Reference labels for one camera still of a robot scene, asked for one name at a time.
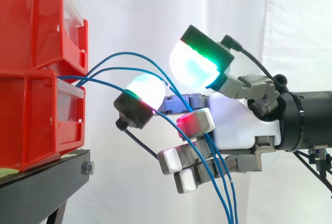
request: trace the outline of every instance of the green light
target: green light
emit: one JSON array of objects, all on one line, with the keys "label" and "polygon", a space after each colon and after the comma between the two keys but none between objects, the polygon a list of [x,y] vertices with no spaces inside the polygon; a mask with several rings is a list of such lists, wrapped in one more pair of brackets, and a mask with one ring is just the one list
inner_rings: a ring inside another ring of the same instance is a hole
[{"label": "green light", "polygon": [[136,77],[128,86],[127,90],[136,94],[146,104],[158,109],[165,97],[164,83],[156,76],[143,74]]},{"label": "green light", "polygon": [[170,66],[176,79],[195,89],[207,87],[220,74],[216,64],[182,41],[175,45],[171,53]]}]

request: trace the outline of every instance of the screw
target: screw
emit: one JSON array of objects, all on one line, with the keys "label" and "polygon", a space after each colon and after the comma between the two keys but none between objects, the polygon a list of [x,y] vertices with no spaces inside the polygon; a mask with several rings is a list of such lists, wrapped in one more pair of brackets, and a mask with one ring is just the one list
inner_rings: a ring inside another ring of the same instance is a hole
[{"label": "screw", "polygon": [[82,174],[83,175],[93,175],[94,172],[94,162],[84,162],[82,165]]}]

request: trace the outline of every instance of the red plastic bin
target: red plastic bin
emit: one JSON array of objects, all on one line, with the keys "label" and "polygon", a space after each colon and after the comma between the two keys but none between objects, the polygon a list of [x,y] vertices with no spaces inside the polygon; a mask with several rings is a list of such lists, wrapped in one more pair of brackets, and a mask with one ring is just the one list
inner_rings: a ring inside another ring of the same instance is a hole
[{"label": "red plastic bin", "polygon": [[0,168],[25,171],[84,144],[84,89],[48,70],[0,71],[0,88]]},{"label": "red plastic bin", "polygon": [[70,0],[0,0],[0,69],[88,72],[88,22]]}]

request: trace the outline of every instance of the black shelf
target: black shelf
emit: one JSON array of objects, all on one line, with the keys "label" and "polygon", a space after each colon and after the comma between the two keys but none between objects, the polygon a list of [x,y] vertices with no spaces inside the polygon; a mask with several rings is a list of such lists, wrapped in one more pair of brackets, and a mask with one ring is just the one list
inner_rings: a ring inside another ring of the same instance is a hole
[{"label": "black shelf", "polygon": [[61,223],[67,199],[89,181],[84,168],[90,161],[90,151],[75,150],[70,155],[0,178],[0,223],[38,224],[49,216],[47,223]]}]

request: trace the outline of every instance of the blue cable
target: blue cable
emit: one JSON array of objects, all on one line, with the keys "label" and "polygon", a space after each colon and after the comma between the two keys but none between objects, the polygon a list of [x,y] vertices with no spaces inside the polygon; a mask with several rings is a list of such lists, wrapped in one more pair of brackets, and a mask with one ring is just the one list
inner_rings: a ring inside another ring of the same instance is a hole
[{"label": "blue cable", "polygon": [[[102,73],[102,72],[105,72],[105,71],[110,71],[110,70],[129,70],[129,71],[139,71],[139,72],[143,72],[143,73],[147,73],[147,74],[150,74],[150,75],[154,75],[156,76],[158,79],[160,79],[161,81],[165,82],[166,86],[168,86],[168,83],[159,75],[149,71],[149,70],[145,70],[145,69],[141,69],[141,68],[135,68],[135,67],[108,67],[108,68],[104,68],[104,69],[101,69],[99,70],[98,72],[94,73],[93,75],[91,75],[89,78],[93,78],[95,77],[96,75]],[[88,81],[83,81],[81,84],[80,84],[80,87],[82,87],[85,83],[87,83]],[[176,94],[176,91],[170,87],[170,90]]]},{"label": "blue cable", "polygon": [[[165,76],[165,78],[167,79],[167,81],[171,84],[171,86],[173,87],[173,89],[175,90],[175,92],[179,95],[180,92],[178,91],[178,89],[176,88],[176,86],[174,85],[174,83],[172,82],[172,80],[168,77],[168,75],[161,69],[161,67],[159,67],[153,60],[151,60],[150,58],[142,55],[142,54],[138,54],[138,53],[135,53],[135,52],[119,52],[119,53],[115,53],[115,54],[111,54],[110,56],[106,57],[104,60],[102,60],[100,63],[98,63],[95,67],[93,67],[87,74],[85,77],[89,77],[89,75],[91,75],[91,73],[93,71],[95,71],[99,66],[101,66],[102,64],[104,64],[106,61],[108,61],[109,59],[113,58],[113,57],[116,57],[116,56],[119,56],[119,55],[125,55],[125,54],[128,54],[128,55],[134,55],[136,57],[140,57],[146,61],[148,61],[149,63],[151,63],[152,65],[154,65],[162,74],[163,76]],[[80,87],[81,84],[85,81],[86,79],[83,78],[76,86],[77,87]]]},{"label": "blue cable", "polygon": [[232,188],[232,193],[233,193],[233,200],[234,200],[234,212],[235,212],[235,223],[238,224],[239,223],[239,219],[238,219],[238,205],[237,205],[237,197],[236,197],[236,194],[235,194],[235,187],[234,187],[234,184],[233,184],[233,181],[232,181],[232,177],[230,176],[230,173],[229,173],[229,170],[227,168],[227,165],[226,165],[226,162],[225,162],[225,159],[222,157],[222,155],[220,154],[220,151],[218,150],[218,148],[216,147],[215,143],[213,142],[212,138],[207,134],[205,133],[204,134],[204,137],[205,137],[205,140],[207,142],[209,142],[214,150],[217,152],[217,155],[218,157],[220,158],[221,162],[223,163],[223,167],[225,168],[225,171],[227,173],[227,176],[228,176],[228,179],[230,181],[230,186]]},{"label": "blue cable", "polygon": [[229,206],[230,213],[231,213],[230,217],[231,217],[232,223],[234,223],[232,203],[230,201],[230,197],[229,197],[229,193],[228,193],[227,184],[226,184],[226,180],[225,180],[223,169],[222,169],[222,167],[220,165],[219,160],[217,159],[216,153],[214,152],[214,149],[212,147],[212,144],[211,144],[210,140],[206,140],[206,143],[207,143],[207,145],[208,145],[208,147],[209,147],[209,149],[210,149],[210,151],[212,153],[212,156],[213,156],[213,159],[215,161],[215,164],[217,165],[217,168],[218,168],[219,173],[220,173],[220,177],[223,180],[224,189],[225,189],[226,197],[227,197],[227,201],[228,201],[228,206]]},{"label": "blue cable", "polygon": [[[108,83],[108,82],[105,82],[105,81],[101,81],[101,80],[96,80],[96,79],[93,79],[93,78],[87,78],[87,77],[81,77],[81,76],[59,76],[58,77],[59,79],[81,79],[81,80],[87,80],[87,81],[93,81],[93,82],[96,82],[96,83],[100,83],[100,84],[103,84],[103,85],[106,85],[106,86],[109,86],[111,88],[115,88],[119,91],[121,91],[122,93],[125,93],[127,94],[128,96],[131,96],[133,97],[134,99],[140,101],[143,103],[143,101],[138,98],[137,96],[135,96],[134,94],[130,93],[129,91],[126,91],[124,90],[123,88],[121,87],[118,87],[114,84],[111,84],[111,83]],[[220,201],[222,202],[222,205],[225,209],[225,213],[227,215],[227,220],[228,220],[228,223],[232,223],[231,222],[231,218],[230,218],[230,214],[228,212],[228,208],[227,208],[227,205],[226,205],[226,202],[224,201],[223,199],[223,196],[220,192],[220,190],[218,189],[218,186],[217,186],[217,183],[216,183],[216,180],[214,179],[213,175],[212,175],[212,172],[209,168],[209,166],[207,165],[206,161],[204,160],[204,157],[202,156],[202,154],[199,152],[199,150],[195,147],[195,145],[191,142],[191,140],[183,133],[183,131],[181,131],[181,129],[179,127],[177,127],[177,125],[172,121],[170,120],[166,115],[162,114],[161,112],[155,110],[153,107],[150,107],[148,106],[151,110],[153,110],[156,114],[158,114],[160,117],[162,117],[163,119],[165,119],[168,123],[170,123],[184,138],[185,140],[188,142],[188,144],[192,147],[192,149],[196,152],[196,154],[198,155],[198,157],[201,159],[201,162],[203,163],[207,173],[209,174],[209,177],[212,181],[212,184],[213,184],[213,187],[215,188],[218,196],[219,196],[219,199]]]}]

